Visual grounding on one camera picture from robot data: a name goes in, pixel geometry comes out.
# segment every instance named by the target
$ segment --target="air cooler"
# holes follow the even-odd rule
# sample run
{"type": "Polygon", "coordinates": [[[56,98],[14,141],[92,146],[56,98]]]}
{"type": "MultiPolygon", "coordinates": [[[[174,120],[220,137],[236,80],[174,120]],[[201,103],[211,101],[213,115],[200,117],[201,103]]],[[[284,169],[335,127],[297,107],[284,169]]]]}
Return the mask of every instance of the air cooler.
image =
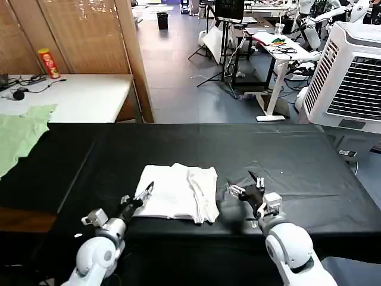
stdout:
{"type": "Polygon", "coordinates": [[[325,126],[346,160],[358,161],[375,145],[381,133],[380,26],[334,24],[303,109],[309,122],[325,126]]]}

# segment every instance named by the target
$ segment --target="floor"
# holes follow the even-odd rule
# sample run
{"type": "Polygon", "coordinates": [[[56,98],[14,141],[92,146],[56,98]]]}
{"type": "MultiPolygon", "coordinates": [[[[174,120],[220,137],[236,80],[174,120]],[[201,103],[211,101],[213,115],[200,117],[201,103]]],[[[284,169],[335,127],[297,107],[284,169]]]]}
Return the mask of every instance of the floor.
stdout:
{"type": "MultiPolygon", "coordinates": [[[[234,100],[224,90],[226,86],[216,83],[196,87],[205,77],[220,71],[213,60],[200,55],[188,60],[188,56],[198,48],[198,34],[205,30],[206,21],[181,15],[178,6],[168,13],[168,30],[159,30],[153,15],[143,15],[143,21],[138,24],[138,38],[156,122],[257,123],[255,117],[263,114],[256,101],[234,100]]],[[[270,57],[252,56],[251,62],[264,78],[270,57]]],[[[245,64],[247,61],[242,59],[240,66],[245,64]]],[[[285,86],[283,95],[288,91],[290,89],[285,86]]],[[[296,92],[285,97],[288,102],[294,102],[295,98],[296,92]]],[[[295,122],[297,118],[292,104],[290,115],[286,123],[295,122]]],[[[369,153],[369,157],[359,163],[357,177],[381,208],[380,166],[381,155],[369,153]]]]}

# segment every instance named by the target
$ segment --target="paper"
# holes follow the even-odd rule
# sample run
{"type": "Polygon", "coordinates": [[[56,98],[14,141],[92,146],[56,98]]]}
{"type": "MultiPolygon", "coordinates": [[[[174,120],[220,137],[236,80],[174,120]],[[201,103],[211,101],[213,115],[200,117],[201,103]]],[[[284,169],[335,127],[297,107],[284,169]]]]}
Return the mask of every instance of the paper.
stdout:
{"type": "Polygon", "coordinates": [[[266,28],[266,27],[255,27],[255,28],[245,28],[246,32],[248,32],[249,35],[254,35],[258,32],[267,32],[267,33],[274,33],[275,30],[273,28],[266,28]]]}
{"type": "Polygon", "coordinates": [[[209,32],[202,39],[205,46],[211,51],[217,64],[221,61],[221,45],[222,45],[222,31],[217,27],[212,27],[209,32]]]}
{"type": "Polygon", "coordinates": [[[256,21],[256,19],[254,19],[253,17],[244,17],[242,19],[242,22],[243,23],[257,23],[258,21],[256,21]]]}
{"type": "Polygon", "coordinates": [[[254,34],[252,38],[256,41],[263,43],[265,46],[269,46],[277,38],[277,36],[269,34],[267,32],[258,32],[254,34]]]}

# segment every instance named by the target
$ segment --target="green cloth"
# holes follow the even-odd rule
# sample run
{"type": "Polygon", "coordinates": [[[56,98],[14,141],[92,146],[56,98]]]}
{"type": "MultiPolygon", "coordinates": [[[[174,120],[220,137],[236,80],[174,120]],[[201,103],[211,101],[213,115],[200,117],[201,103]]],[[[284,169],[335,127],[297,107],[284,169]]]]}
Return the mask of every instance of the green cloth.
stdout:
{"type": "Polygon", "coordinates": [[[0,178],[27,157],[41,135],[49,130],[48,120],[54,105],[31,106],[26,114],[0,114],[0,178]]]}

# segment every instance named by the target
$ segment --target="vent grille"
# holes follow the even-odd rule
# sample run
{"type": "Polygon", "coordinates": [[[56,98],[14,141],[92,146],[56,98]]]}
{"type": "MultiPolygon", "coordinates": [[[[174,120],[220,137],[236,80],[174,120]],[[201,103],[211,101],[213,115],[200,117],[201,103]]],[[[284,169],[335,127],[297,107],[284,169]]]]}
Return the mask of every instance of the vent grille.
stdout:
{"type": "Polygon", "coordinates": [[[315,72],[315,78],[310,85],[307,96],[305,97],[305,105],[307,106],[308,113],[310,113],[314,107],[317,97],[328,77],[329,71],[336,56],[338,55],[338,52],[339,47],[336,46],[334,42],[329,41],[327,49],[320,58],[319,65],[315,72]]]}
{"type": "Polygon", "coordinates": [[[355,57],[327,113],[381,121],[381,60],[355,57]]]}

